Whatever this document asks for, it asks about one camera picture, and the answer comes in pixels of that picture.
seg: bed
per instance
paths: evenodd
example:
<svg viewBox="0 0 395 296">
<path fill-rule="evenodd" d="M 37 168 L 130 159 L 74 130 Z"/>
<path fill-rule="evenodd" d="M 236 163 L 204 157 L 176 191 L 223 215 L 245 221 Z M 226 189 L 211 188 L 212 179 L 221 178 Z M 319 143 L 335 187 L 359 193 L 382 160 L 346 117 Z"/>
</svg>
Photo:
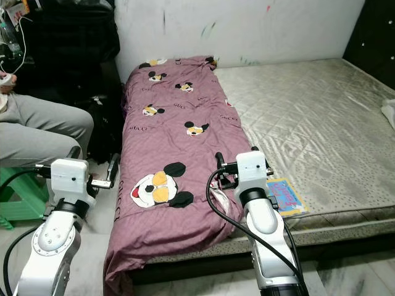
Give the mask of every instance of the bed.
<svg viewBox="0 0 395 296">
<path fill-rule="evenodd" d="M 288 218 L 298 246 L 395 232 L 395 132 L 380 111 L 395 92 L 342 59 L 215 70 L 252 145 L 309 206 Z M 239 232 L 149 264 L 249 252 Z"/>
</svg>

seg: person's hand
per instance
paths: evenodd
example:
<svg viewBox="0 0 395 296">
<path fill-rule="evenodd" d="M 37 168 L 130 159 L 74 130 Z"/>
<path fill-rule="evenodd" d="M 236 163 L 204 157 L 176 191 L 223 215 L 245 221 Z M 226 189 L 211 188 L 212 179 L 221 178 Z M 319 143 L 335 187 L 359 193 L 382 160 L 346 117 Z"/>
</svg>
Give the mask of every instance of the person's hand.
<svg viewBox="0 0 395 296">
<path fill-rule="evenodd" d="M 0 77 L 3 78 L 7 75 L 7 73 L 4 72 L 0 72 Z M 12 79 L 11 79 L 12 83 L 14 85 L 2 85 L 0 86 L 0 91 L 2 94 L 9 94 L 15 87 L 15 84 L 17 82 L 17 76 L 16 75 L 12 75 Z"/>
</svg>

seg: robotic arm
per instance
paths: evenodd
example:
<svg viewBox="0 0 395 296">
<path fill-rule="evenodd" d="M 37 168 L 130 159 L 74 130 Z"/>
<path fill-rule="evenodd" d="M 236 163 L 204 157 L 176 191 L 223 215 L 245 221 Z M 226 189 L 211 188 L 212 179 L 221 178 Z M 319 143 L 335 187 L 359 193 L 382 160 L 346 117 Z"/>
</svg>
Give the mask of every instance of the robotic arm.
<svg viewBox="0 0 395 296">
<path fill-rule="evenodd" d="M 48 177 L 50 171 L 57 206 L 33 235 L 31 254 L 14 296 L 64 295 L 70 264 L 81 244 L 83 219 L 96 203 L 88 191 L 96 195 L 98 191 L 93 187 L 109 189 L 114 185 L 118 160 L 115 154 L 105 181 L 89 178 L 85 160 L 65 158 L 56 160 L 51 167 L 37 166 L 41 175 Z"/>
<path fill-rule="evenodd" d="M 243 226 L 228 217 L 226 220 L 249 235 L 252 262 L 261 295 L 308 295 L 302 271 L 296 267 L 297 258 L 294 258 L 285 242 L 285 225 L 281 215 L 276 211 L 278 206 L 275 197 L 268 196 L 266 179 L 267 175 L 272 175 L 273 172 L 265 161 L 265 155 L 257 150 L 238 154 L 234 163 L 224 163 L 220 152 L 216 154 L 216 158 L 220 182 L 226 184 L 227 189 L 235 189 L 235 199 L 244 208 L 248 229 L 242 229 Z M 227 181 L 226 175 L 234 175 L 236 182 Z M 220 213 L 217 209 L 213 210 L 217 214 Z"/>
</svg>

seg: bottle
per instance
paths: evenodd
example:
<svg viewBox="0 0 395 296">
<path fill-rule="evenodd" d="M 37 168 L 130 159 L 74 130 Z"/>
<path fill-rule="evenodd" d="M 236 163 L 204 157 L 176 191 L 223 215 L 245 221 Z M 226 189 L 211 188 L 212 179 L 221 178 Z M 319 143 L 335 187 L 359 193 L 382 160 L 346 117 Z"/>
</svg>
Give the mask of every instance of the bottle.
<svg viewBox="0 0 395 296">
<path fill-rule="evenodd" d="M 23 52 L 19 46 L 17 38 L 15 38 L 14 33 L 5 22 L 0 23 L 0 32 L 3 42 L 8 45 L 10 51 L 12 52 L 13 58 L 22 58 Z"/>
</svg>

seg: gray sweatpants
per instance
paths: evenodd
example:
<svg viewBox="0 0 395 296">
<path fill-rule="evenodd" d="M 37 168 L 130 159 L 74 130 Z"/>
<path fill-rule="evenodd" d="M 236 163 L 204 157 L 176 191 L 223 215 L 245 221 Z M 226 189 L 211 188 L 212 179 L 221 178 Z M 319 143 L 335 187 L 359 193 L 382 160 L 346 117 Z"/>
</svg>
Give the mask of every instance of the gray sweatpants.
<svg viewBox="0 0 395 296">
<path fill-rule="evenodd" d="M 0 167 L 32 167 L 64 158 L 73 146 L 83 156 L 93 129 L 88 112 L 30 96 L 9 94 L 0 113 Z"/>
</svg>

